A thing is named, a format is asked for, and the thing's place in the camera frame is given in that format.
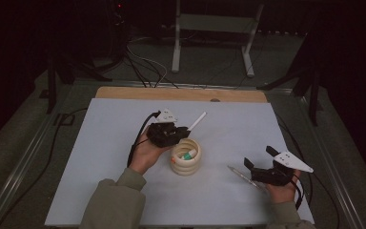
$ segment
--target person's left hand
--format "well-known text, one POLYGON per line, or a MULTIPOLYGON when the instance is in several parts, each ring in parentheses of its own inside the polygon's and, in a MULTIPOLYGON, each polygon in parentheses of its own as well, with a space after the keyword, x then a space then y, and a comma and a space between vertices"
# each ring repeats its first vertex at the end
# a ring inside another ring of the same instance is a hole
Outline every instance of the person's left hand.
POLYGON ((144 133, 139 137, 137 142, 137 144, 139 144, 135 148, 132 156, 132 163, 129 166, 130 169, 135 170, 141 175, 144 175, 149 168, 153 167, 162 153, 172 148, 172 146, 159 148, 153 145, 147 137, 148 128, 149 127, 147 127, 144 133))

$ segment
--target dark background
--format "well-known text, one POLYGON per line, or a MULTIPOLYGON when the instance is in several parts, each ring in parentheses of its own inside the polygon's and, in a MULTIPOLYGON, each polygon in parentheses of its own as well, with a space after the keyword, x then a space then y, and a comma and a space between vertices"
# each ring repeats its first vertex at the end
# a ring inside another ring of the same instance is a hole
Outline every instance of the dark background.
MULTIPOLYGON (((60 47, 67 47, 64 51, 78 60, 92 57, 94 46, 89 52, 84 49, 92 43, 88 34, 81 35, 84 30, 74 5, 84 1, 0 2, 0 129, 34 90, 34 79, 47 68, 51 42, 42 35, 44 32, 55 34, 60 47)), ((292 68, 302 68, 314 60, 321 75, 320 85, 328 90, 366 162, 366 1, 266 2, 260 31, 305 36, 292 68)), ((169 27, 174 22, 173 1, 122 3, 126 21, 149 35, 163 36, 162 25, 169 27)), ((239 8, 222 0, 214 1, 213 6, 207 1, 190 1, 182 5, 182 10, 196 12, 207 7, 210 14, 237 16, 254 12, 254 2, 238 4, 249 7, 239 8)), ((92 12, 94 15, 101 18, 101 9, 92 12)), ((105 32, 100 36, 109 40, 105 32)))

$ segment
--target hand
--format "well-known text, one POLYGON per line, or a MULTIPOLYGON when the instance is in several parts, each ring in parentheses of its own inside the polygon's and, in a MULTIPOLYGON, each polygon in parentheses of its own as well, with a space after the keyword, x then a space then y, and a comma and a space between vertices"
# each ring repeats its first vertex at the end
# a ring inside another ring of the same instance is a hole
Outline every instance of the hand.
POLYGON ((144 175, 149 168, 153 167, 162 153, 172 148, 172 146, 159 148, 153 145, 147 137, 148 128, 149 127, 147 127, 144 133, 139 137, 137 142, 137 144, 139 144, 135 148, 132 156, 132 163, 129 166, 130 169, 135 170, 141 175, 144 175))
MULTIPOLYGON (((296 183, 301 175, 301 171, 294 170, 295 176, 293 176, 293 182, 296 183)), ((272 184, 266 184, 267 190, 269 190, 272 203, 282 203, 294 201, 295 187, 289 182, 285 186, 274 186, 272 184)))

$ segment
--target round container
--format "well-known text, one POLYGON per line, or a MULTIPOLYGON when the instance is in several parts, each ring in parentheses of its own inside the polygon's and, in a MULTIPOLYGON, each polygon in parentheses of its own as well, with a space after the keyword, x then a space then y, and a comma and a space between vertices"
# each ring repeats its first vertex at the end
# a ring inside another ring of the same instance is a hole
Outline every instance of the round container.
POLYGON ((171 151, 172 170, 181 176, 192 175, 199 168, 201 154, 201 147, 195 140, 189 138, 181 139, 171 151), (192 149, 195 149, 197 153, 191 159, 183 159, 182 157, 192 149))

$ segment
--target sleeve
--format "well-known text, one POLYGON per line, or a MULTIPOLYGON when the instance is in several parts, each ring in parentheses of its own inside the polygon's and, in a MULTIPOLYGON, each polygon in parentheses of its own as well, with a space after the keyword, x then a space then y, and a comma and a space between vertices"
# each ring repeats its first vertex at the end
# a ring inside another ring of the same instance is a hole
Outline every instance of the sleeve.
POLYGON ((307 220, 299 217, 294 202, 283 202, 272 205, 274 223, 267 225, 266 229, 315 229, 307 220))
POLYGON ((146 180, 136 171, 126 168, 117 182, 99 182, 85 209, 80 229, 138 228, 145 205, 140 192, 146 180))

